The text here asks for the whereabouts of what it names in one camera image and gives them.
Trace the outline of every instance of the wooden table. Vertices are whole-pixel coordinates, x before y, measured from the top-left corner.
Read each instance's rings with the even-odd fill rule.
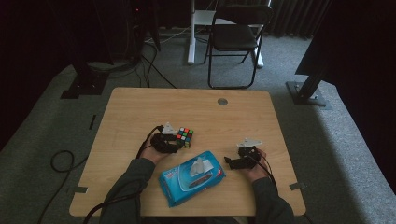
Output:
[[[227,105],[220,105],[219,99],[226,100]],[[75,193],[70,214],[85,217],[101,203],[135,158],[147,134],[168,121],[175,129],[194,130],[191,148],[182,148],[156,167],[141,195],[142,216],[254,216],[250,184],[223,159],[237,159],[236,144],[245,137],[263,141],[258,148],[267,153],[280,196],[296,216],[304,214],[301,192],[290,189],[297,180],[268,92],[140,88],[116,88],[112,92],[78,184],[88,191]],[[160,189],[160,172],[206,150],[219,160],[226,177],[212,189],[169,208]]]

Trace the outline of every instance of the black folding chair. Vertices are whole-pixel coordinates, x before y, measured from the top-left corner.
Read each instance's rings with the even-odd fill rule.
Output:
[[[262,47],[262,33],[270,22],[273,10],[264,5],[229,5],[218,7],[213,17],[212,26],[205,53],[206,62],[209,57],[208,85],[212,89],[247,89],[256,76],[256,68]],[[213,49],[218,51],[246,51],[246,54],[213,54]],[[211,82],[212,58],[214,56],[244,56],[243,63],[249,53],[257,50],[254,56],[253,75],[250,83],[242,86],[213,86]]]

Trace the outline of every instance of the cable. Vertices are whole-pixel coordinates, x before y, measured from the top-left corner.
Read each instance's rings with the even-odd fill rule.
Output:
[[[139,62],[140,62],[139,60],[137,60],[137,61],[130,60],[126,64],[122,64],[122,65],[111,67],[111,68],[98,68],[98,67],[95,67],[92,65],[89,65],[89,67],[93,71],[113,73],[113,72],[123,72],[123,71],[129,70],[129,69],[135,68]]]
[[[150,46],[150,47],[152,47],[155,51],[154,51],[154,57],[153,57],[153,59],[151,60],[151,61],[149,61],[149,59],[147,59],[144,55],[142,55],[142,58],[144,59],[144,60],[146,60],[149,64],[150,64],[150,66],[149,66],[149,68],[148,68],[148,76],[147,76],[147,82],[148,82],[148,87],[149,87],[149,72],[150,72],[150,69],[151,69],[151,67],[153,67],[154,69],[155,69],[155,71],[157,71],[158,72],[158,74],[160,74],[160,76],[163,78],[163,80],[165,80],[169,85],[171,85],[173,88],[175,88],[175,89],[177,89],[177,87],[174,85],[174,84],[172,84],[158,69],[157,69],[157,67],[155,67],[154,66],[154,64],[153,64],[153,62],[154,62],[154,60],[155,60],[155,58],[157,57],[157,49],[154,47],[154,46],[152,46],[151,44],[148,44],[148,43],[145,43],[146,45],[148,45],[148,46]]]
[[[142,61],[139,61],[139,63],[136,65],[136,67],[135,67],[133,70],[128,71],[126,74],[122,74],[122,75],[119,75],[119,76],[117,76],[117,77],[109,77],[108,79],[117,79],[117,78],[129,76],[129,75],[131,75],[133,72],[136,73],[138,66],[141,65],[141,64],[142,64]]]
[[[67,153],[70,155],[71,157],[71,162],[69,165],[69,168],[66,170],[60,170],[58,168],[55,167],[54,165],[54,161],[55,158],[63,153]],[[66,183],[66,180],[68,179],[68,177],[70,176],[71,172],[73,170],[75,170],[76,168],[78,168],[82,163],[84,163],[86,160],[88,159],[88,157],[86,157],[85,159],[83,159],[81,162],[79,162],[77,165],[74,165],[74,161],[75,161],[75,156],[73,154],[73,152],[69,151],[69,150],[61,150],[57,153],[55,153],[51,159],[50,159],[50,167],[52,168],[52,170],[54,170],[57,173],[66,173],[66,176],[64,177],[64,181],[62,182],[61,186],[56,190],[56,192],[54,193],[54,195],[50,198],[49,202],[47,203],[46,207],[44,208],[44,210],[42,211],[39,220],[37,221],[37,223],[41,223],[44,215],[46,214],[48,208],[50,207],[50,204],[52,203],[52,201],[55,199],[55,197],[58,195],[59,191],[61,191],[62,187],[64,186],[64,184]]]
[[[251,160],[255,161],[258,165],[260,165],[260,167],[265,171],[265,173],[268,174],[268,177],[270,177],[271,181],[273,182],[273,184],[274,184],[274,186],[275,186],[276,192],[278,192],[278,190],[277,190],[277,185],[276,185],[274,176],[272,175],[272,171],[269,172],[267,168],[265,168],[259,161],[256,161],[256,160],[255,160],[253,157],[251,157],[250,155],[246,155],[246,156],[249,157]]]
[[[151,132],[148,134],[148,136],[146,137],[145,141],[142,143],[142,145],[140,146],[139,150],[137,151],[137,154],[136,154],[136,158],[137,158],[137,159],[140,158],[140,155],[141,155],[141,153],[143,152],[144,149],[146,149],[146,148],[148,148],[148,147],[151,147],[151,146],[145,147],[145,145],[146,145],[147,141],[149,140],[149,138],[151,137],[151,135],[155,132],[155,130],[160,130],[161,127],[162,127],[162,126],[156,126],[155,128],[153,128],[153,129],[151,130]],[[142,192],[142,190],[139,190],[137,193],[133,193],[133,194],[125,195],[125,196],[120,196],[120,197],[117,197],[117,198],[113,198],[113,199],[111,199],[111,200],[108,200],[108,201],[106,201],[106,202],[99,203],[99,204],[96,205],[93,209],[91,209],[91,211],[88,213],[87,216],[85,216],[83,224],[87,224],[87,223],[90,221],[90,219],[91,219],[91,217],[93,216],[93,214],[94,214],[97,210],[99,210],[99,209],[101,209],[101,208],[104,208],[104,207],[107,207],[107,206],[109,206],[109,205],[111,205],[111,204],[113,204],[113,203],[119,203],[119,202],[122,202],[122,201],[125,201],[125,200],[128,200],[128,199],[135,198],[135,197],[139,196],[141,192]]]
[[[148,80],[146,78],[146,66],[143,63],[142,63],[142,67],[143,67],[143,78],[145,79],[146,85],[147,85],[148,84]],[[142,87],[142,79],[141,79],[140,76],[139,76],[139,86]]]
[[[186,32],[189,28],[190,28],[190,26],[187,27],[187,28],[185,28],[184,30],[182,30],[181,32],[179,32],[179,33],[177,33],[177,34],[174,34],[174,35],[169,36],[167,39],[161,41],[160,43],[165,43],[165,42],[167,42],[168,40],[170,40],[170,39],[172,39],[172,38],[175,38],[175,37],[178,36],[178,35],[182,35],[182,34],[183,34],[184,32]],[[146,40],[145,42],[146,42],[146,43],[152,44],[153,42],[152,42],[151,40],[152,40],[152,38]]]
[[[142,88],[142,77],[139,75],[137,70],[136,70],[136,75],[139,78],[139,87]]]
[[[140,191],[138,191],[137,193],[133,193],[133,194],[125,195],[125,196],[120,196],[120,197],[114,198],[114,199],[112,199],[112,200],[110,200],[110,201],[106,201],[106,202],[104,202],[104,203],[99,203],[99,204],[96,205],[93,209],[91,209],[91,211],[88,213],[87,216],[85,216],[83,224],[87,224],[87,223],[90,221],[92,215],[93,215],[97,210],[99,210],[99,209],[101,209],[101,208],[103,208],[103,207],[107,207],[107,206],[109,206],[109,205],[111,205],[111,204],[113,204],[113,203],[119,203],[119,202],[122,202],[122,201],[125,201],[125,200],[128,200],[128,199],[135,198],[135,197],[139,196],[141,192],[142,192],[142,191],[140,190]]]
[[[272,173],[271,165],[270,165],[270,163],[268,162],[268,160],[265,159],[265,157],[264,157],[262,154],[260,154],[260,156],[265,160],[265,162],[267,162],[268,168],[270,169],[270,172]]]
[[[304,217],[308,220],[309,223],[314,224],[312,219],[306,213],[304,213]]]
[[[196,39],[198,42],[201,42],[201,43],[204,43],[204,44],[207,43],[207,39],[204,39],[204,38],[201,38],[201,37],[198,37],[198,36],[196,36],[195,39]]]

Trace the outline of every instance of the chair leg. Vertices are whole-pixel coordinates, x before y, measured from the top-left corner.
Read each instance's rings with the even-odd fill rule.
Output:
[[[204,63],[206,63],[207,52],[208,52],[208,50],[209,50],[210,41],[211,41],[211,40],[210,40],[210,37],[209,37],[209,39],[207,40],[207,45],[206,45],[206,52],[205,52]]]
[[[212,86],[212,83],[211,83],[211,81],[210,81],[210,79],[211,79],[211,74],[212,74],[212,45],[210,44],[210,42],[208,43],[207,49],[209,49],[209,70],[208,70],[208,72],[207,72],[207,85],[209,85],[209,87],[210,87],[211,89],[215,89],[215,88]]]
[[[245,54],[244,59],[242,59],[242,62],[240,62],[240,63],[244,63],[244,62],[245,62],[245,59],[248,57],[248,54],[249,54],[249,53],[250,53],[250,51],[248,51],[247,54]]]
[[[255,61],[254,61],[254,68],[253,68],[253,75],[251,77],[250,84],[248,85],[249,87],[253,84],[254,78],[256,76],[256,70],[257,70],[257,65],[259,64],[259,56],[260,56],[260,50],[262,49],[262,36],[260,37],[259,40],[259,46],[257,47],[257,55],[255,55]]]

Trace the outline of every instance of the hand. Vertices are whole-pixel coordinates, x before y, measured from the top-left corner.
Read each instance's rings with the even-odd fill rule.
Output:
[[[264,158],[266,158],[267,154],[265,152],[263,152],[261,149],[258,148],[257,150]],[[267,164],[265,164],[265,159],[263,159],[262,157],[260,157],[260,164],[267,169]],[[257,179],[268,177],[268,174],[258,164],[251,169],[241,169],[240,172],[247,177],[250,183],[253,183]]]
[[[161,153],[161,152],[155,150],[155,148],[152,147],[151,143],[150,143],[151,137],[146,142],[146,144],[144,146],[145,149],[143,149],[142,154],[140,155],[140,158],[148,159],[148,160],[154,162],[155,165],[157,165],[157,163],[160,162],[163,158],[169,156],[169,153]]]

